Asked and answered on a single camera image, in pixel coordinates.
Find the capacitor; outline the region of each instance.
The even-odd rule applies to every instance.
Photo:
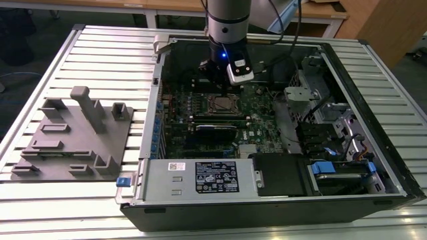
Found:
[[[263,95],[263,93],[264,93],[264,92],[263,92],[263,90],[262,90],[260,88],[258,88],[258,89],[255,90],[255,94],[256,94],[256,95],[260,96],[260,95]]]

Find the power supply label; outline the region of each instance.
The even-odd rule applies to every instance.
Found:
[[[199,194],[238,193],[239,178],[236,162],[196,162],[195,190]]]

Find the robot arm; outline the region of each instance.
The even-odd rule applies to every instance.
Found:
[[[251,0],[207,0],[210,60],[232,86],[254,79],[247,52],[250,13]]]
[[[272,32],[278,32],[279,21],[285,26],[291,22],[298,0],[272,1],[282,9],[280,19],[272,14],[270,1],[207,0],[210,60],[204,62],[202,69],[211,68],[216,76],[223,76],[220,81],[216,78],[219,84],[236,86],[255,77],[247,51],[250,20],[252,24]]]

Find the slotted aluminum surface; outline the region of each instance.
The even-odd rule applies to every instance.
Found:
[[[0,181],[11,179],[12,166],[20,160],[22,149],[30,144],[44,117],[38,110],[43,99],[66,98],[67,105],[76,105],[70,99],[70,92],[78,85],[91,88],[90,95],[102,99],[103,106],[120,101],[135,108],[122,171],[136,170],[155,67],[152,42],[159,33],[203,35],[199,31],[104,26],[86,26],[83,31],[74,31],[70,47],[62,50],[60,59],[46,75],[47,84],[23,120],[24,125],[11,138],[11,146],[0,161],[0,167],[4,166]],[[250,37],[272,38],[255,34]],[[331,44],[414,177],[427,190],[426,115],[414,105],[399,82],[374,57],[370,48],[358,41],[310,37],[302,37],[301,40],[327,41]],[[115,195],[114,182],[0,184],[0,239],[164,239],[174,236],[186,239],[275,240],[289,239],[290,236],[294,239],[367,239],[373,236],[414,240],[427,238],[426,200],[414,206],[378,212],[343,224],[144,233],[123,216]],[[130,197],[132,192],[123,192],[122,195]]]

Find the green circuit board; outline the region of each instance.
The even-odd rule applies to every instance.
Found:
[[[274,98],[266,87],[247,84],[239,94],[222,96],[176,90],[166,94],[166,156],[184,158],[239,158],[239,145],[254,144],[263,153],[283,152],[275,123]],[[228,143],[192,144],[191,129],[200,125],[235,126],[235,138]]]

